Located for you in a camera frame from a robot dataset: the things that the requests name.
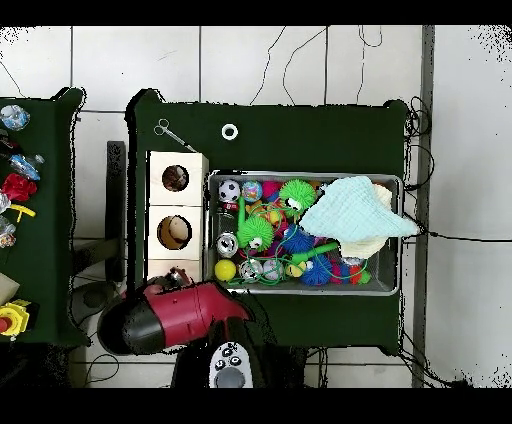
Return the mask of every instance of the towel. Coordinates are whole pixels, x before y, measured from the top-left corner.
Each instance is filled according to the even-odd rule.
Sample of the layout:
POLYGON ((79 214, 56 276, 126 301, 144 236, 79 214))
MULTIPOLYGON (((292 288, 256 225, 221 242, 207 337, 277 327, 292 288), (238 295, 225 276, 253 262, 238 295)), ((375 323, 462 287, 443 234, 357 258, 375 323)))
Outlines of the towel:
MULTIPOLYGON (((391 210, 392 193, 379 184, 374 184, 375 194, 380 202, 391 210)), ((340 253, 345 258, 361 258, 368 259, 384 247, 388 237, 375 237, 370 240, 359 241, 355 243, 340 243, 340 253)))
POLYGON ((299 221, 304 231, 340 243, 357 243, 382 237, 407 237, 418 233, 414 222, 389 210, 366 176, 342 178, 325 188, 325 194, 299 221))

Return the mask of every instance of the dark green tablecloth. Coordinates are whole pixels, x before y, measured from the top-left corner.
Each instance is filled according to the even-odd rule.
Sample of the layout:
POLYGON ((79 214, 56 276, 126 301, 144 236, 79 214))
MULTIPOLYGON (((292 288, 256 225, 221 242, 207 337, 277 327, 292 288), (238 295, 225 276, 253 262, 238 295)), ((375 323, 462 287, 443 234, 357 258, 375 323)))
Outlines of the dark green tablecloth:
MULTIPOLYGON (((135 167, 132 172, 136 178, 136 247, 132 250, 136 255, 136 279, 143 277, 144 269, 146 151, 188 151, 167 135, 154 134, 160 118, 167 119, 175 134, 208 158, 210 170, 401 177, 406 110, 401 101, 388 102, 385 107, 168 104, 156 91, 142 90, 127 110, 129 167, 135 167), (239 130, 234 141, 221 136, 226 123, 235 124, 239 130)), ((279 344, 381 346, 391 354, 397 353, 399 293, 388 297, 260 295, 257 301, 261 305, 253 296, 243 299, 259 315, 260 322, 266 310, 279 344)), ((257 327, 252 327, 254 337, 261 340, 264 334, 257 327)))
MULTIPOLYGON (((37 192, 22 203, 34 210, 36 217, 23 215, 16 224, 17 212, 11 209, 4 212, 17 225, 17 241, 14 247, 0 252, 0 272, 21 285, 17 297, 40 307, 35 327, 20 334, 17 342, 87 343, 85 335, 68 318, 74 191, 70 131, 82 96, 79 89, 63 89, 47 100, 0 98, 0 108, 17 104, 30 113, 27 127, 8 132, 26 154, 41 154, 45 159, 37 192)), ((7 162, 0 161, 0 184, 10 172, 13 171, 7 162)), ((0 342, 5 341, 8 338, 0 336, 0 342)))

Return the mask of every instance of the blue spiky ball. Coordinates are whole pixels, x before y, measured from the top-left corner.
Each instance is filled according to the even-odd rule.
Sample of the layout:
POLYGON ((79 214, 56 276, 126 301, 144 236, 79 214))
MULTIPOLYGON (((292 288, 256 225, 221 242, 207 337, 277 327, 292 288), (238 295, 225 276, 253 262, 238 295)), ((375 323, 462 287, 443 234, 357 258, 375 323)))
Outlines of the blue spiky ball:
POLYGON ((308 267, 306 271, 304 271, 304 274, 300 276, 300 281, 308 286, 327 284, 331 278, 329 273, 332 272, 332 264, 327 257, 325 255, 316 255, 309 261, 312 262, 313 267, 311 269, 308 267))
POLYGON ((290 224, 288 226, 283 240, 284 242, 282 246, 288 253, 307 252, 313 248, 313 243, 315 242, 315 238, 313 236, 301 230, 296 224, 290 224))

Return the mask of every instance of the scissors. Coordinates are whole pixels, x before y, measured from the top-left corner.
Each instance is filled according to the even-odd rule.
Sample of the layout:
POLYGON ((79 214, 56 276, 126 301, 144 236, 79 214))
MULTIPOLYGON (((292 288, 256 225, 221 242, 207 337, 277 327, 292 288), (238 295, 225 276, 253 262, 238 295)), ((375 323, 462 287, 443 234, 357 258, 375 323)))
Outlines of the scissors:
POLYGON ((181 138, 179 138, 169 129, 169 121, 167 119, 159 119, 158 125, 155 126, 153 130, 155 131, 156 135, 164 135, 164 133, 166 133, 168 136, 172 137, 178 143, 180 143, 183 147, 186 147, 191 152, 198 153, 197 150, 194 150, 192 147, 188 145, 188 143, 185 143, 181 138))

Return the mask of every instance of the green spiky ball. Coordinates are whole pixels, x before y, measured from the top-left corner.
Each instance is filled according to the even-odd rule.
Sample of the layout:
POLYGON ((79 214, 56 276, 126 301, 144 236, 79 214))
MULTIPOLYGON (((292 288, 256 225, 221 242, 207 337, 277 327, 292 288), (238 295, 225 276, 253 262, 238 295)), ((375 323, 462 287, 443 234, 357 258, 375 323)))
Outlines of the green spiky ball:
POLYGON ((261 245, 257 248, 258 252, 267 250, 274 240, 272 224, 260 216, 251 216, 243 224, 238 226, 236 238, 238 245, 245 248, 256 237, 261 238, 261 245))
POLYGON ((302 180, 290 180, 279 191, 279 197, 283 201, 285 207, 295 205, 295 202, 300 203, 299 209, 287 209, 284 211, 288 218, 299 217, 306 209, 313 206, 316 199, 315 189, 311 184, 302 180))

